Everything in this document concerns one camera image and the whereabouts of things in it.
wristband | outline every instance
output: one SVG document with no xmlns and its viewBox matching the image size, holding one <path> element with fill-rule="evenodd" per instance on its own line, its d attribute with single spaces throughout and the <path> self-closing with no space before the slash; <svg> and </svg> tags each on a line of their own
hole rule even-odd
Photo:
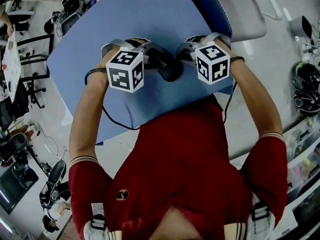
<svg viewBox="0 0 320 240">
<path fill-rule="evenodd" d="M 230 65 L 231 65 L 233 62 L 237 61 L 237 60 L 242 60 L 244 63 L 246 62 L 246 60 L 245 60 L 244 57 L 236 56 L 236 57 L 233 57 L 233 58 L 230 59 Z"/>
</svg>

tiled floor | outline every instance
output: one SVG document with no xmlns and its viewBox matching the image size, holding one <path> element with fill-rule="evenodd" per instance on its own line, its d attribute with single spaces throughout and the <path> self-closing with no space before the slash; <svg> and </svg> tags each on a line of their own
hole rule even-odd
<svg viewBox="0 0 320 240">
<path fill-rule="evenodd" d="M 312 24 L 318 26 L 320 0 L 276 1 L 282 12 L 283 8 L 286 8 L 293 19 L 304 15 Z M 43 30 L 45 22 L 50 19 L 52 11 L 61 9 L 61 6 L 53 2 L 41 2 L 35 4 L 34 8 L 36 15 L 32 17 L 31 27 L 25 39 L 45 34 Z M 266 18 L 267 34 L 265 37 L 234 43 L 232 48 L 236 53 L 247 59 L 249 67 L 272 96 L 280 112 L 282 123 L 287 127 L 298 116 L 292 102 L 290 71 L 292 65 L 300 60 L 300 56 L 297 42 L 288 30 L 288 20 L 285 14 L 283 16 L 282 21 Z M 59 40 L 60 37 L 55 38 L 55 45 L 59 43 Z M 27 49 L 35 49 L 37 53 L 44 47 L 46 45 L 43 42 Z M 41 64 L 32 67 L 32 69 L 30 67 L 25 69 L 26 75 L 34 71 L 41 72 L 44 70 L 44 65 Z M 43 134 L 32 141 L 34 151 L 38 154 L 39 159 L 52 163 L 63 156 L 63 146 L 68 147 L 72 117 L 68 111 L 66 112 L 64 102 L 51 78 L 36 81 L 36 86 L 46 88 L 46 92 L 42 92 L 39 95 L 45 104 L 45 108 L 39 109 L 36 105 L 32 105 L 32 109 L 25 115 L 25 118 L 30 118 L 35 123 L 39 122 L 44 133 L 56 141 L 59 147 L 58 152 L 53 141 L 45 138 Z M 229 97 L 224 94 L 217 94 L 217 98 L 224 108 Z M 231 157 L 252 147 L 258 137 L 238 87 L 235 89 L 228 108 L 225 128 Z M 106 140 L 103 146 L 96 147 L 98 159 L 111 177 L 115 176 L 130 154 L 138 134 L 138 131 L 128 131 Z M 65 155 L 63 159 L 68 161 L 68 156 Z"/>
</svg>

black and white cube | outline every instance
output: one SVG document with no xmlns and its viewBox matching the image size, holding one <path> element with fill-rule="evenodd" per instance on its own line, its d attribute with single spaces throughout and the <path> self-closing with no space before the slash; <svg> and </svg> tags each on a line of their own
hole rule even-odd
<svg viewBox="0 0 320 240">
<path fill-rule="evenodd" d="M 123 48 L 106 64 L 109 86 L 134 93 L 144 86 L 144 54 Z"/>
<path fill-rule="evenodd" d="M 212 85 L 230 74 L 230 55 L 215 42 L 195 50 L 199 80 Z"/>
</svg>

red polo shirt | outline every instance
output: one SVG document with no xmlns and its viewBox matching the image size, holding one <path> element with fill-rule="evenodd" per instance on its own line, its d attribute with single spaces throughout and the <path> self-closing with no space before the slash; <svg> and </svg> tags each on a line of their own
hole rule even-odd
<svg viewBox="0 0 320 240">
<path fill-rule="evenodd" d="M 212 99 L 141 126 L 113 180 L 93 158 L 71 162 L 72 217 L 82 239 L 92 203 L 104 204 L 109 231 L 122 231 L 123 239 L 148 239 L 171 206 L 202 238 L 224 239 L 224 225 L 248 221 L 252 192 L 268 204 L 278 223 L 287 201 L 285 143 L 279 134 L 266 134 L 238 171 L 229 162 L 222 113 Z"/>
</svg>

forearm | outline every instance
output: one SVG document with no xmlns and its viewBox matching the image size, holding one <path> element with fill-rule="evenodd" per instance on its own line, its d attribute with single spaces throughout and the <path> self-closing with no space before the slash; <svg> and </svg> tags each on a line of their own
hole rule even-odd
<svg viewBox="0 0 320 240">
<path fill-rule="evenodd" d="M 95 145 L 108 84 L 105 73 L 96 72 L 89 77 L 72 122 L 69 138 L 70 161 L 78 156 L 96 156 Z"/>
<path fill-rule="evenodd" d="M 259 136 L 283 133 L 279 112 L 266 88 L 241 60 L 231 64 L 230 72 L 237 81 Z"/>
<path fill-rule="evenodd" d="M 0 20 L 2 20 L 8 27 L 12 26 L 9 16 L 5 11 L 0 16 Z"/>
</svg>

